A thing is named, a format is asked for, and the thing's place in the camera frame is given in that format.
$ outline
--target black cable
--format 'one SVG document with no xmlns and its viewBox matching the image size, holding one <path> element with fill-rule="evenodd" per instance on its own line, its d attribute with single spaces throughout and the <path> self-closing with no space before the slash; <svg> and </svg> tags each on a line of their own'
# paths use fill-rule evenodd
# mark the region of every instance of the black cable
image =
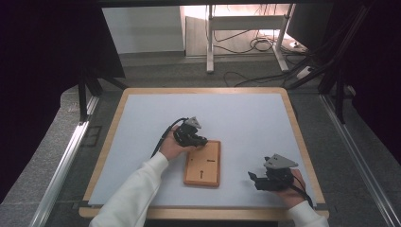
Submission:
<svg viewBox="0 0 401 227">
<path fill-rule="evenodd" d="M 295 185 L 290 185 L 289 188 L 298 192 L 298 194 L 300 194 L 302 197 L 304 197 L 304 199 L 309 203 L 310 207 L 313 208 L 312 199 L 309 197 L 309 195 L 307 195 L 307 193 L 305 191 L 303 191 L 302 189 L 300 189 L 299 187 L 297 187 Z"/>
<path fill-rule="evenodd" d="M 188 119 L 188 118 L 184 118 L 184 117 L 183 117 L 183 118 L 180 118 L 180 119 L 176 120 L 173 124 L 171 124 L 171 125 L 166 129 L 165 133 L 163 133 L 162 137 L 160 137 L 159 143 L 157 143 L 156 148 L 154 149 L 154 151 L 153 151 L 153 153 L 151 154 L 150 158 L 152 158 L 152 157 L 157 153 L 157 151 L 159 150 L 159 148 L 160 148 L 160 146 L 162 145 L 163 141 L 165 141 L 165 139 L 166 139 L 168 133 L 171 131 L 171 129 L 172 129 L 178 122 L 180 122 L 180 121 L 182 121 L 182 120 L 186 120 L 186 119 Z"/>
</svg>

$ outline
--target wooden frame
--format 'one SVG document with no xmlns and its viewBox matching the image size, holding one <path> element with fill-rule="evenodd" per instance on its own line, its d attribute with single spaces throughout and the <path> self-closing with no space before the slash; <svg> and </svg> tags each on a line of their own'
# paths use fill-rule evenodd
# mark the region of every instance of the wooden frame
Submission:
<svg viewBox="0 0 401 227">
<path fill-rule="evenodd" d="M 311 182 L 312 190 L 315 193 L 316 203 L 325 205 L 323 193 L 319 186 L 316 173 L 310 161 L 309 154 L 306 149 L 304 138 L 292 110 L 291 103 L 287 91 L 283 88 L 129 88 L 124 91 L 120 99 L 117 110 L 115 112 L 112 125 L 105 139 L 102 151 L 98 157 L 96 167 L 92 178 L 88 184 L 87 190 L 83 197 L 84 201 L 91 198 L 96 182 L 104 167 L 106 158 L 109 154 L 110 147 L 113 142 L 115 132 L 118 127 L 118 122 L 124 112 L 124 106 L 129 95 L 134 94 L 280 94 L 288 119 L 291 124 L 295 139 L 298 144 L 301 157 L 305 164 L 307 175 Z M 100 207 L 80 207 L 79 214 L 85 218 L 94 217 Z M 317 213 L 328 218 L 329 212 L 326 209 L 317 210 Z M 289 219 L 286 209 L 281 208 L 219 208 L 219 207 L 150 207 L 148 209 L 148 218 L 150 219 L 231 219 L 231 220 L 265 220 L 277 221 Z"/>
</svg>

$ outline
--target metal stand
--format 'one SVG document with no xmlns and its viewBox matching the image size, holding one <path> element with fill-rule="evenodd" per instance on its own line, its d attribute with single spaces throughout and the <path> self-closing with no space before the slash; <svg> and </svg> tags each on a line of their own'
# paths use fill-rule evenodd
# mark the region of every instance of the metal stand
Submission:
<svg viewBox="0 0 401 227">
<path fill-rule="evenodd" d="M 103 93 L 103 89 L 97 78 L 105 79 L 122 90 L 129 88 L 129 86 L 126 84 L 118 81 L 115 78 L 109 77 L 96 69 L 82 69 L 78 79 L 80 109 L 79 125 L 82 125 L 88 118 L 88 109 L 86 107 L 86 88 L 88 88 L 92 96 L 101 96 Z"/>
<path fill-rule="evenodd" d="M 289 15 L 291 14 L 293 4 L 289 5 L 286 15 L 269 15 L 269 16 L 213 16 L 213 5 L 209 5 L 208 17 L 208 34 L 209 39 L 207 43 L 206 55 L 206 71 L 207 73 L 214 72 L 214 53 L 213 53 L 213 31 L 215 30 L 258 30 L 258 29 L 280 29 L 280 34 L 277 43 L 273 45 L 272 49 L 276 59 L 280 64 L 283 72 L 288 71 L 287 63 L 281 52 L 281 45 L 283 43 L 284 35 L 286 33 Z"/>
</svg>

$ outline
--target white surface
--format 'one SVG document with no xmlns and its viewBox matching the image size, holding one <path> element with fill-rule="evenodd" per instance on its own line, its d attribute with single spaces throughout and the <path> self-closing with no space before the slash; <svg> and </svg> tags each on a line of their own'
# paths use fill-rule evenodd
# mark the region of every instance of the white surface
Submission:
<svg viewBox="0 0 401 227">
<path fill-rule="evenodd" d="M 118 54 L 183 51 L 180 7 L 102 10 Z"/>
<path fill-rule="evenodd" d="M 310 185 L 280 95 L 131 95 L 89 204 L 104 204 L 149 159 L 166 128 L 192 116 L 202 126 L 198 135 L 221 141 L 220 186 L 184 185 L 183 154 L 170 162 L 152 205 L 283 207 L 272 193 L 257 191 L 248 176 L 263 174 L 264 157 L 274 153 L 297 162 Z M 315 200 L 310 187 L 307 193 Z"/>
</svg>

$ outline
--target wooden tray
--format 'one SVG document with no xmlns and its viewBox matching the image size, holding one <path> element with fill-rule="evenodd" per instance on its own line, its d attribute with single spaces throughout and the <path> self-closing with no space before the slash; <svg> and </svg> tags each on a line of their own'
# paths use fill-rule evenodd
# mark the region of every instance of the wooden tray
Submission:
<svg viewBox="0 0 401 227">
<path fill-rule="evenodd" d="M 187 153 L 183 182 L 187 185 L 220 185 L 220 142 L 209 140 L 202 148 Z"/>
</svg>

